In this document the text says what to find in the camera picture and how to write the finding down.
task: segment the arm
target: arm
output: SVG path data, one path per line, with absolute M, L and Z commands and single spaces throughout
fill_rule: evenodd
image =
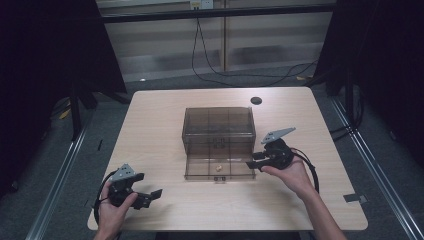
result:
M 302 159 L 295 156 L 291 165 L 284 170 L 270 166 L 264 166 L 261 170 L 280 178 L 303 201 L 318 239 L 346 239 L 315 191 Z
M 111 182 L 107 181 L 102 189 L 101 199 L 105 199 L 99 208 L 99 228 L 97 229 L 94 240 L 115 239 L 125 220 L 125 214 L 137 199 L 137 193 L 131 193 L 120 207 L 113 206 L 109 199 L 106 199 L 109 193 Z

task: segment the person's left hand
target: person's left hand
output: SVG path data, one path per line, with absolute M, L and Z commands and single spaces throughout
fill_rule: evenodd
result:
M 99 228 L 94 237 L 95 240 L 114 239 L 116 237 L 124 223 L 125 214 L 138 196 L 135 192 L 131 193 L 120 207 L 115 207 L 107 199 L 111 184 L 107 181 L 102 189 L 101 199 L 105 200 L 100 203 Z

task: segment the transparent plastic box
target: transparent plastic box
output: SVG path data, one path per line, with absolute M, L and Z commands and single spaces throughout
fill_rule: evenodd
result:
M 187 108 L 182 139 L 186 180 L 254 179 L 255 126 L 251 108 Z

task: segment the hand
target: hand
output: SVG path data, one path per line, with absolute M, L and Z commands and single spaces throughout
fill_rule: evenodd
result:
M 280 178 L 287 185 L 287 187 L 295 192 L 302 200 L 311 191 L 315 191 L 311 180 L 306 173 L 303 160 L 298 156 L 294 156 L 292 163 L 283 170 L 279 170 L 271 166 L 263 166 L 261 170 Z
M 125 199 L 120 207 L 115 207 L 107 199 L 109 187 L 112 183 L 107 181 L 102 189 L 101 199 L 105 199 L 100 203 L 99 207 L 99 228 L 97 230 L 95 240 L 114 239 L 122 227 L 125 215 L 128 209 L 137 199 L 137 193 L 131 193 Z

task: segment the wooden tabletop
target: wooden tabletop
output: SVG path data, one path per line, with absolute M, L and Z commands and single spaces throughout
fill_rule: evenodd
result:
M 254 105 L 252 97 L 262 104 Z M 296 127 L 284 136 L 315 165 L 320 194 L 343 230 L 363 230 L 368 222 L 354 193 L 327 126 L 309 88 L 228 88 L 140 91 L 134 94 L 105 176 L 128 163 L 137 173 L 136 192 L 163 189 L 150 208 L 130 209 L 124 230 L 143 231 L 291 231 L 311 230 L 306 209 L 276 177 L 256 171 L 256 180 L 226 183 L 184 179 L 184 113 L 189 107 L 252 107 L 255 152 L 270 131 Z M 93 214 L 90 229 L 97 229 Z

